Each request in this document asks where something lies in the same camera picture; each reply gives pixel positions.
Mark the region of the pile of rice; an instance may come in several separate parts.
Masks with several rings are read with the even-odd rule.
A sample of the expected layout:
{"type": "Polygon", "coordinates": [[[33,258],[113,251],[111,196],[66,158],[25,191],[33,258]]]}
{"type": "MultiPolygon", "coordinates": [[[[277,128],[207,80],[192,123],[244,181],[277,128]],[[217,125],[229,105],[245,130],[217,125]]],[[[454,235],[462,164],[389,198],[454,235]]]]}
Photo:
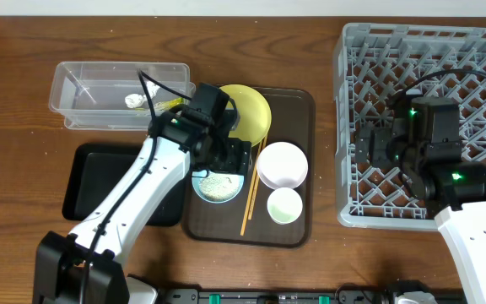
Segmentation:
{"type": "Polygon", "coordinates": [[[205,199],[214,203],[230,200],[240,187],[237,175],[211,173],[198,183],[198,189],[205,199]]]}

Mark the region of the light blue bowl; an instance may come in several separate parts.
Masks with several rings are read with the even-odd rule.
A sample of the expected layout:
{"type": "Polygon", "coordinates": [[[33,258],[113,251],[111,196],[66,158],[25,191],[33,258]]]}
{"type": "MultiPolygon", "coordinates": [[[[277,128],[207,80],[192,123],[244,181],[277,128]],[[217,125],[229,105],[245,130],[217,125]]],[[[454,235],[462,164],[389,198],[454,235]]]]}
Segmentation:
{"type": "Polygon", "coordinates": [[[192,187],[196,195],[212,204],[223,204],[235,198],[243,188],[245,178],[241,175],[195,171],[192,187]]]}

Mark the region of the green snack wrapper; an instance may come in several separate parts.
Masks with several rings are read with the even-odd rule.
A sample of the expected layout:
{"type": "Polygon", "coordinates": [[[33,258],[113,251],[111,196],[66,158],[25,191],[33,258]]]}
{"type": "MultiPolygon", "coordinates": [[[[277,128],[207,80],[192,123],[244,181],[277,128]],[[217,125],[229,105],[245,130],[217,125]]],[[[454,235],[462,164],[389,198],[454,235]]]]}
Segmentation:
{"type": "MultiPolygon", "coordinates": [[[[184,104],[184,100],[182,98],[176,98],[174,100],[169,100],[169,101],[159,101],[159,102],[154,102],[154,110],[155,111],[168,111],[169,109],[173,108],[174,106],[178,106],[184,104]]],[[[147,101],[147,98],[145,95],[143,95],[143,104],[139,107],[137,107],[137,110],[145,110],[149,108],[149,104],[147,101]]]]}

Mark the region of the small white cup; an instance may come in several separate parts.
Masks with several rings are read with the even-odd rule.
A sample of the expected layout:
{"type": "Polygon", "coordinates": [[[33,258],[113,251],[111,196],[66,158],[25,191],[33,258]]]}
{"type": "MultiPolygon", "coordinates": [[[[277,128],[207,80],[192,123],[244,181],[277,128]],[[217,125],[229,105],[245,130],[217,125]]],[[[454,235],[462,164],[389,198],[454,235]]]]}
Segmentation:
{"type": "Polygon", "coordinates": [[[295,222],[303,211],[301,196],[292,188],[281,187],[274,190],[267,199],[267,212],[279,225],[295,222]]]}

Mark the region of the white tissue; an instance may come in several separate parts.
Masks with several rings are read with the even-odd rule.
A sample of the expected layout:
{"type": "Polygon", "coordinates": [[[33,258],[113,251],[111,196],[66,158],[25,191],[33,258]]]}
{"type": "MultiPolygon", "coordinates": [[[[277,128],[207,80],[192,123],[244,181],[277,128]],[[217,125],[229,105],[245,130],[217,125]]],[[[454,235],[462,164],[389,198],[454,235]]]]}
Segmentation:
{"type": "MultiPolygon", "coordinates": [[[[160,89],[157,84],[151,81],[146,82],[146,88],[151,98],[154,98],[160,89]]],[[[135,109],[143,106],[147,102],[147,96],[145,94],[130,94],[125,97],[124,101],[128,108],[135,109]]]]}

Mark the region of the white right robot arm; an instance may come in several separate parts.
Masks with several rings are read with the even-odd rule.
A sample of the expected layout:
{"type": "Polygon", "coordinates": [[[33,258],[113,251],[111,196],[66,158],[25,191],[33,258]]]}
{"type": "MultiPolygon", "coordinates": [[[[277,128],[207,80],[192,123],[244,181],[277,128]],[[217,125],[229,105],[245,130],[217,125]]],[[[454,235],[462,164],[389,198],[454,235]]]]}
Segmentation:
{"type": "Polygon", "coordinates": [[[462,159],[458,104],[408,95],[389,107],[388,127],[361,127],[356,162],[396,167],[411,197],[424,201],[444,238],[469,303],[486,303],[486,165],[462,159]]]}

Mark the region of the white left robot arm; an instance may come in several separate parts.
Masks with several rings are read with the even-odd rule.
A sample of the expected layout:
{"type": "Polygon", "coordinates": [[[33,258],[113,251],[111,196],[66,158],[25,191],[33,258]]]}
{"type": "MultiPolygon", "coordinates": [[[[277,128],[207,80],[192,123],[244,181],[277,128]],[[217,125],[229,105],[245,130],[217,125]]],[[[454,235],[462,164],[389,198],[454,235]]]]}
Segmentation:
{"type": "Polygon", "coordinates": [[[123,272],[135,241],[165,196],[191,171],[244,175],[251,144],[231,138],[235,109],[176,106],[154,117],[129,170],[67,236],[48,232],[36,250],[35,303],[154,303],[158,291],[123,272]]]}

